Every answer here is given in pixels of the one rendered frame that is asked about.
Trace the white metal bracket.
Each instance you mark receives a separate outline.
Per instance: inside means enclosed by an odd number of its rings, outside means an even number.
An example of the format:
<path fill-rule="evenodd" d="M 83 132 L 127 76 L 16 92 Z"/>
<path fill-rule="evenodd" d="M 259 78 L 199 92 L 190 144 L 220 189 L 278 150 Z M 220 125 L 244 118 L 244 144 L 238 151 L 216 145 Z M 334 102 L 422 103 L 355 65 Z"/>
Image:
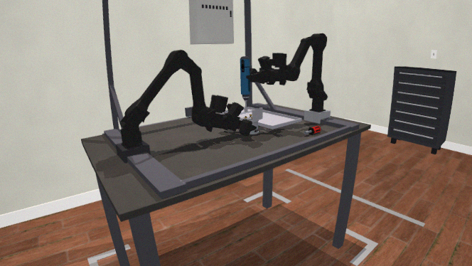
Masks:
<path fill-rule="evenodd" d="M 262 119 L 262 107 L 255 109 L 252 111 L 252 118 L 250 116 L 247 116 L 247 118 L 240 118 L 241 120 L 247 119 L 249 121 L 255 122 L 257 120 Z"/>

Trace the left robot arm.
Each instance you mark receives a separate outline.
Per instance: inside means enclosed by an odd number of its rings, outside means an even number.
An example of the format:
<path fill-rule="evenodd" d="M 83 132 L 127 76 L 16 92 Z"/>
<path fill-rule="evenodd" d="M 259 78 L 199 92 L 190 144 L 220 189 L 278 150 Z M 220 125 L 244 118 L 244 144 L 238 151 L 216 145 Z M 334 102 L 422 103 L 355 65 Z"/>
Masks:
<path fill-rule="evenodd" d="M 302 38 L 300 45 L 290 62 L 286 65 L 286 53 L 273 53 L 272 59 L 268 56 L 262 56 L 258 58 L 260 68 L 267 70 L 273 70 L 272 65 L 277 72 L 277 80 L 280 85 L 285 85 L 286 80 L 296 81 L 299 78 L 300 67 L 306 56 L 306 53 L 311 46 L 313 49 L 313 66 L 312 66 L 312 78 L 310 82 L 307 82 L 307 92 L 309 98 L 312 98 L 312 108 L 311 111 L 314 112 L 323 112 L 326 111 L 323 109 L 323 101 L 327 100 L 328 96 L 324 92 L 323 83 L 321 80 L 322 73 L 322 62 L 323 62 L 323 50 L 327 44 L 327 36 L 324 33 L 315 33 L 310 37 Z M 284 66 L 284 67 L 278 67 Z"/>

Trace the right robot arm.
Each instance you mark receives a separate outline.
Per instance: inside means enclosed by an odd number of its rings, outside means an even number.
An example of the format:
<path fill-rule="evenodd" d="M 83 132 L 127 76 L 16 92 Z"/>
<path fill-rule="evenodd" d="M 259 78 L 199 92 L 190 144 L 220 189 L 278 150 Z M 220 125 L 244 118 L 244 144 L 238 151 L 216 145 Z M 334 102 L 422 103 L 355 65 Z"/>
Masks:
<path fill-rule="evenodd" d="M 184 50 L 174 50 L 170 52 L 159 74 L 147 87 L 142 96 L 127 108 L 125 116 L 120 121 L 123 127 L 123 129 L 121 129 L 122 146 L 125 149 L 143 145 L 139 125 L 144 122 L 146 117 L 150 114 L 147 110 L 152 100 L 166 84 L 168 79 L 180 69 L 190 75 L 193 97 L 192 120 L 194 123 L 205 127 L 209 132 L 212 132 L 213 127 L 222 129 L 225 126 L 225 116 L 220 115 L 220 113 L 225 112 L 226 106 L 228 113 L 225 114 L 231 118 L 240 120 L 238 116 L 244 107 L 236 102 L 227 104 L 228 97 L 212 95 L 210 107 L 206 107 L 201 74 L 202 70 L 187 55 L 187 52 Z M 216 114 L 216 112 L 219 112 L 219 114 Z"/>

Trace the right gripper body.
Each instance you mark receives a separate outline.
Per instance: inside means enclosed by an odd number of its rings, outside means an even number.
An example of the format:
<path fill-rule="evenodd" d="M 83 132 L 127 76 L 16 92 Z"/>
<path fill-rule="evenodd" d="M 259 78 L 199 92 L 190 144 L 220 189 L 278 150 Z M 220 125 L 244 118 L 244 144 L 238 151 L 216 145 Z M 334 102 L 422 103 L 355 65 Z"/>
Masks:
<path fill-rule="evenodd" d="M 249 136 L 250 135 L 250 130 L 252 127 L 252 121 L 249 121 L 247 119 L 243 119 L 242 121 L 239 121 L 237 119 L 231 118 L 228 115 L 225 116 L 225 126 L 222 129 L 225 130 L 232 130 L 236 132 L 236 129 L 240 129 L 239 132 L 240 134 L 244 136 Z"/>

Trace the red hand nut driver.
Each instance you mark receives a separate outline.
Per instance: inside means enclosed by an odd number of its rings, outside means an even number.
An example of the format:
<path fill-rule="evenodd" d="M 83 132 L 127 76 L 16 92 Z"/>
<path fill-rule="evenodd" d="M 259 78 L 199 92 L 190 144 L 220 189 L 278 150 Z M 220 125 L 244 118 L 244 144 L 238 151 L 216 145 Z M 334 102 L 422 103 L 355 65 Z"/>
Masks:
<path fill-rule="evenodd" d="M 308 131 L 305 131 L 304 134 L 315 134 L 317 132 L 320 132 L 321 131 L 321 128 L 319 126 L 316 126 L 316 127 L 309 127 L 309 130 Z"/>

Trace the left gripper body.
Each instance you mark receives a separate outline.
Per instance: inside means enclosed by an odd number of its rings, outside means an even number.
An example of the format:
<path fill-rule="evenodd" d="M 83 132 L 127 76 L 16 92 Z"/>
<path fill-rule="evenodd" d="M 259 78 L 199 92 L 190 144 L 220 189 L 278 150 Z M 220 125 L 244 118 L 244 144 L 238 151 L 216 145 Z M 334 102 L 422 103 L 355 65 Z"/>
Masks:
<path fill-rule="evenodd" d="M 250 69 L 254 69 L 254 73 L 258 73 L 255 68 L 250 68 Z M 269 72 L 266 72 L 266 70 L 264 71 L 265 71 L 265 82 L 267 83 L 267 85 L 273 85 L 275 81 L 277 80 L 277 72 L 274 70 L 267 70 Z M 276 80 L 275 80 L 275 72 L 276 72 Z"/>

